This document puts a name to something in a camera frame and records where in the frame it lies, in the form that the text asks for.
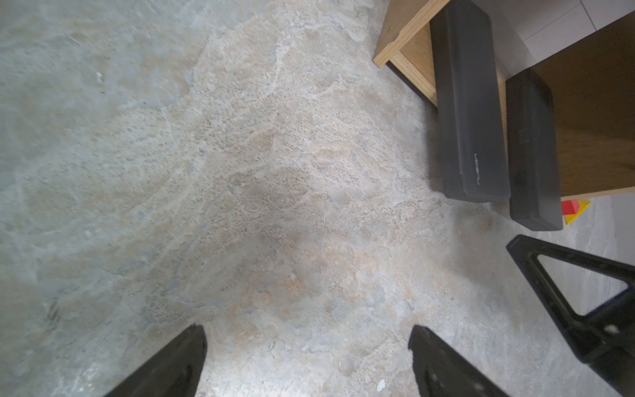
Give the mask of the black pencil case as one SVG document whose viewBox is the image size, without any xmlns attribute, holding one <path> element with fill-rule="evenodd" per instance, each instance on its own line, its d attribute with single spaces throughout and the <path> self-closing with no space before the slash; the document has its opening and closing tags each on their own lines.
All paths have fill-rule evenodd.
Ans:
<svg viewBox="0 0 635 397">
<path fill-rule="evenodd" d="M 451 1 L 430 21 L 443 193 L 474 203 L 506 201 L 509 171 L 491 20 Z"/>
<path fill-rule="evenodd" d="M 506 82 L 509 211 L 534 232 L 563 228 L 562 201 L 549 86 L 531 68 Z"/>
</svg>

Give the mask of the red toy block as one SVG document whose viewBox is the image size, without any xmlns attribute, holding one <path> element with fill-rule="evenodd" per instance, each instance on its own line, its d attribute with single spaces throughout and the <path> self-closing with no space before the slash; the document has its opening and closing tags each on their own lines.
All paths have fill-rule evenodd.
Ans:
<svg viewBox="0 0 635 397">
<path fill-rule="evenodd" d="M 580 201 L 577 199 L 562 201 L 562 214 L 564 216 L 576 215 L 580 210 Z"/>
</svg>

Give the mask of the wooden three-tier shelf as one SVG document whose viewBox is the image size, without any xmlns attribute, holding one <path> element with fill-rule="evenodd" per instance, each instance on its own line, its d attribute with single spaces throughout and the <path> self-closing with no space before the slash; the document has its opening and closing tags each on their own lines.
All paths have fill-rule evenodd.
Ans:
<svg viewBox="0 0 635 397">
<path fill-rule="evenodd" d="M 494 13 L 393 1 L 374 61 L 441 111 L 435 190 L 474 203 L 552 203 L 634 187 L 634 16 L 507 75 Z"/>
</svg>

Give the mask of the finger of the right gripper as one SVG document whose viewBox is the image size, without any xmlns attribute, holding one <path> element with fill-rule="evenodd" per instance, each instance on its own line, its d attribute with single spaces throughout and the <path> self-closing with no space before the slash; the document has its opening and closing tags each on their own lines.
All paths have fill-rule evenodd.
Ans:
<svg viewBox="0 0 635 397">
<path fill-rule="evenodd" d="M 506 246 L 572 352 L 582 363 L 634 363 L 634 267 L 518 235 Z M 627 289 L 588 314 L 577 314 L 539 261 L 546 256 L 623 281 Z"/>
</svg>

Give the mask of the yellow toy block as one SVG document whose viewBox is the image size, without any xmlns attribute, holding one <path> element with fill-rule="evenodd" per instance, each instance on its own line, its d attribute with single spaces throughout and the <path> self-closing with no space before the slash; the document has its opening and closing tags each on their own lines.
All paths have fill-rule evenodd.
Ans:
<svg viewBox="0 0 635 397">
<path fill-rule="evenodd" d="M 591 202 L 588 199 L 582 198 L 582 199 L 578 199 L 580 201 L 580 210 L 576 215 L 572 215 L 572 216 L 564 216 L 565 217 L 565 221 L 567 225 L 572 224 L 577 218 L 580 217 L 580 215 L 582 215 L 582 213 L 585 212 L 585 210 L 587 210 L 587 208 L 590 207 Z"/>
</svg>

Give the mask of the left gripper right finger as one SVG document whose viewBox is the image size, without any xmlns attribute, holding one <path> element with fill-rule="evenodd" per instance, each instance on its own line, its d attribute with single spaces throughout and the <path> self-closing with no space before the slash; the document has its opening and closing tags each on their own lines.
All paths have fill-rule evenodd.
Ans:
<svg viewBox="0 0 635 397">
<path fill-rule="evenodd" d="M 421 396 L 506 396 L 507 394 L 431 329 L 413 326 L 408 350 Z"/>
</svg>

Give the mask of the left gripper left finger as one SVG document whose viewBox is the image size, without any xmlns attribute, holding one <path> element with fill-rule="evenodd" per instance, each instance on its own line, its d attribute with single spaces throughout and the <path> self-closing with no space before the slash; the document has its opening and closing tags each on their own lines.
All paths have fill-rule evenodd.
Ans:
<svg viewBox="0 0 635 397">
<path fill-rule="evenodd" d="M 192 324 L 124 381 L 112 396 L 195 396 L 208 341 L 203 326 Z"/>
</svg>

